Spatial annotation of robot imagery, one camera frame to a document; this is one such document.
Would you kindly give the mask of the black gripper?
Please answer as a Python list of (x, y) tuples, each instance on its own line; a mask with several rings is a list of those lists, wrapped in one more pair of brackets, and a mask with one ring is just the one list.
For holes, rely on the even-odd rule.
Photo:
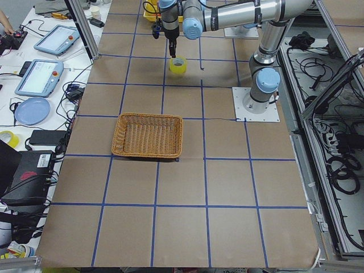
[(166, 38), (169, 40), (169, 54), (170, 57), (176, 57), (176, 46), (177, 46), (177, 38), (179, 37), (179, 22), (166, 22), (162, 21), (164, 27), (164, 33)]

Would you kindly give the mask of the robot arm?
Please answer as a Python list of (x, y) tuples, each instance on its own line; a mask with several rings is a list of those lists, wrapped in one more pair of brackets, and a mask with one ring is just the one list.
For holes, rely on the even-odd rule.
[(152, 25), (152, 34), (158, 39), (164, 33), (169, 42), (169, 54), (176, 56), (180, 33), (189, 40), (198, 39), (203, 32), (247, 24), (266, 26), (259, 48), (250, 58), (252, 77), (250, 97), (257, 104), (267, 102), (272, 92), (257, 82), (259, 73), (272, 69), (276, 54), (294, 19), (306, 11), (311, 1), (269, 0), (239, 1), (218, 7), (209, 7), (203, 1), (159, 1), (159, 15)]

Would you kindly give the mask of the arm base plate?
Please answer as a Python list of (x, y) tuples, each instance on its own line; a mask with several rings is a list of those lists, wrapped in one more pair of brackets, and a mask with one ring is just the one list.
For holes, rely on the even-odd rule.
[(259, 34), (256, 26), (246, 28), (245, 26), (235, 26), (224, 29), (226, 38), (236, 39), (258, 39)]
[(277, 105), (272, 95), (267, 102), (256, 102), (251, 88), (232, 87), (235, 118), (238, 122), (280, 122)]

